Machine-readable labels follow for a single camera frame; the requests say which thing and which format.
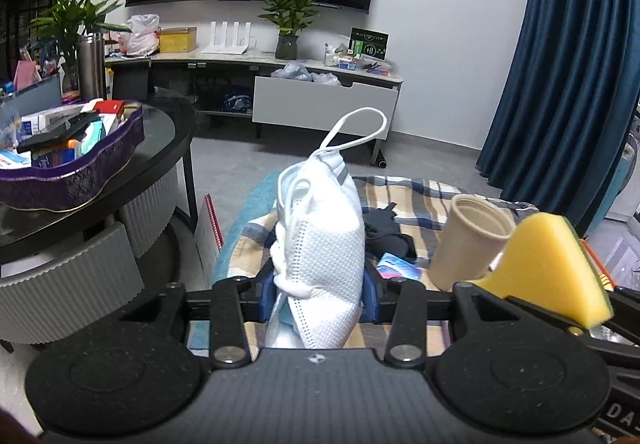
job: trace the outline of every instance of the paper cup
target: paper cup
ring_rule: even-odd
[[[428,269],[431,283],[450,291],[457,281],[483,277],[515,228],[509,211],[474,195],[456,195]]]

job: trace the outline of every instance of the purple tray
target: purple tray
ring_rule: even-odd
[[[142,106],[86,155],[53,168],[0,169],[0,202],[21,210],[64,212],[94,199],[144,140]]]

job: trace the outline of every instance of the blue curtain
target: blue curtain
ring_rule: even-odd
[[[584,231],[639,90],[640,0],[529,0],[481,175]]]

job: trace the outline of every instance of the plaid fabric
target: plaid fabric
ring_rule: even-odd
[[[463,193],[453,186],[424,179],[404,177],[354,177],[353,178],[363,212],[372,208],[385,208],[395,202],[395,221],[402,233],[414,240],[417,260],[416,267],[422,271],[420,281],[427,289],[436,287],[429,280],[426,270],[438,244],[440,231],[447,222],[450,200],[454,195]],[[488,199],[495,205],[511,211],[517,223],[538,209],[524,202],[508,202],[501,199]],[[254,277],[270,257],[269,249],[275,240],[275,225],[278,220],[275,209],[269,214],[249,222],[234,248],[229,262],[228,277]],[[258,348],[264,343],[266,327],[260,324],[245,323],[247,338],[255,358]],[[388,325],[358,324],[351,333],[345,347],[375,348],[380,357],[388,337]],[[431,356],[443,352],[447,341],[446,331],[440,322],[429,325],[427,329],[428,353]]]

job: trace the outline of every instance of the tv stand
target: tv stand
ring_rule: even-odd
[[[402,85],[397,76],[378,76],[363,71],[328,67],[317,60],[298,60],[309,72],[332,72],[342,86],[270,78],[271,72],[287,64],[269,54],[247,52],[241,55],[209,53],[198,49],[191,52],[161,53],[148,58],[108,58],[105,63],[114,71],[114,99],[144,99],[149,86],[160,84],[175,74],[190,79],[190,96],[197,112],[212,116],[246,117],[260,125],[286,125],[329,131],[343,115],[361,107],[381,110],[388,119],[384,132],[372,143],[371,164],[386,167],[382,155]],[[199,79],[222,78],[229,85],[240,84],[253,88],[254,108],[250,113],[222,111],[220,99],[210,95],[198,84]],[[380,126],[377,114],[359,114],[350,118],[340,132],[367,135]]]

